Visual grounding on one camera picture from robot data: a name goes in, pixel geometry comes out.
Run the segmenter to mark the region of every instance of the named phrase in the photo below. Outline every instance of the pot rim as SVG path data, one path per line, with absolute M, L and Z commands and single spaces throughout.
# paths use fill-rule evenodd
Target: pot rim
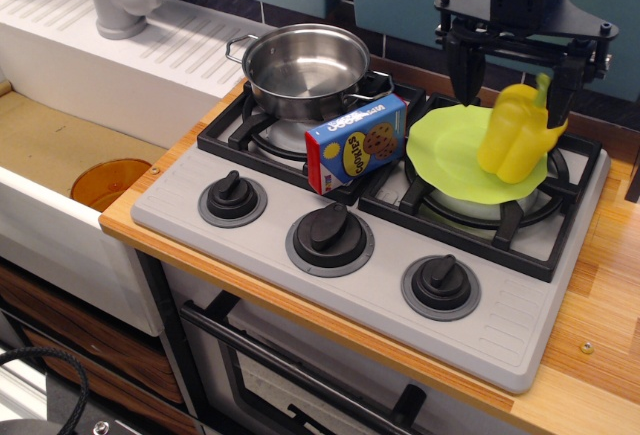
M 253 77 L 251 76 L 250 68 L 249 68 L 249 65 L 250 65 L 249 59 L 252 57 L 252 55 L 259 48 L 261 48 L 265 43 L 267 43 L 268 41 L 274 38 L 282 37 L 290 33 L 299 33 L 299 32 L 306 32 L 306 31 L 323 31 L 333 35 L 340 35 L 343 38 L 348 39 L 349 42 L 353 43 L 355 46 L 357 46 L 364 60 L 364 67 L 360 73 L 360 76 L 357 79 L 354 79 L 349 85 L 343 88 L 334 90 L 333 92 L 327 92 L 324 94 L 314 95 L 314 96 L 283 95 L 277 92 L 273 92 L 271 90 L 267 90 L 262 86 L 260 86 L 260 84 L 256 83 Z M 344 93 L 348 93 L 348 91 L 352 87 L 356 86 L 358 82 L 360 82 L 364 78 L 364 76 L 367 74 L 367 72 L 370 69 L 370 64 L 371 64 L 371 53 L 369 52 L 369 48 L 367 47 L 367 45 L 362 41 L 362 39 L 360 39 L 360 37 L 358 37 L 357 35 L 354 35 L 350 31 L 345 30 L 343 28 L 335 27 L 333 25 L 321 24 L 321 23 L 299 23 L 295 25 L 288 25 L 285 27 L 277 28 L 267 33 L 266 35 L 263 35 L 262 37 L 257 38 L 256 41 L 245 50 L 244 55 L 242 57 L 242 71 L 244 72 L 245 77 L 247 77 L 247 80 L 249 80 L 249 82 L 251 83 L 251 86 L 253 89 L 260 90 L 264 94 L 277 97 L 281 100 L 292 100 L 292 101 L 317 100 L 317 99 L 334 97 L 336 95 L 342 95 Z

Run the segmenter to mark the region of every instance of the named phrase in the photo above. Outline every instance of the toy stove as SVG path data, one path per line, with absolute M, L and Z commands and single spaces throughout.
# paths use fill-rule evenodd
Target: toy stove
M 396 94 L 408 125 L 454 103 L 405 85 Z M 564 135 L 535 195 L 478 214 L 408 160 L 316 194 L 305 171 L 310 128 L 262 113 L 245 87 L 138 199 L 134 221 L 507 391 L 528 390 L 606 152 Z

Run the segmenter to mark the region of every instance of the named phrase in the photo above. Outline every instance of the sink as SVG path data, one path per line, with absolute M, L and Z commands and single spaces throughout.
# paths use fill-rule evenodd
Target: sink
M 147 20 L 108 40 L 92 0 L 0 0 L 0 257 L 158 336 L 134 250 L 70 185 L 114 150 L 154 163 L 242 80 L 226 41 L 269 28 L 176 0 Z

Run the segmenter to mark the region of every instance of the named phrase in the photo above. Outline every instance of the oven window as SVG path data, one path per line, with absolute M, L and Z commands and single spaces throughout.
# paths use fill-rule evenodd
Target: oven window
M 246 355 L 228 347 L 223 352 L 234 396 L 291 433 L 378 433 Z

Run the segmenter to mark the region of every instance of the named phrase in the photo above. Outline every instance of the stainless steel pot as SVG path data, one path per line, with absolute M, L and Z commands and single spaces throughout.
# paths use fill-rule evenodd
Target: stainless steel pot
M 255 40 L 242 59 L 231 55 L 231 46 Z M 358 94 L 369 71 L 370 55 L 358 37 L 341 28 L 300 24 L 279 28 L 263 37 L 244 35 L 227 43 L 226 56 L 242 64 L 251 82 L 256 103 L 282 120 L 325 121 L 342 115 L 357 100 L 375 97 Z

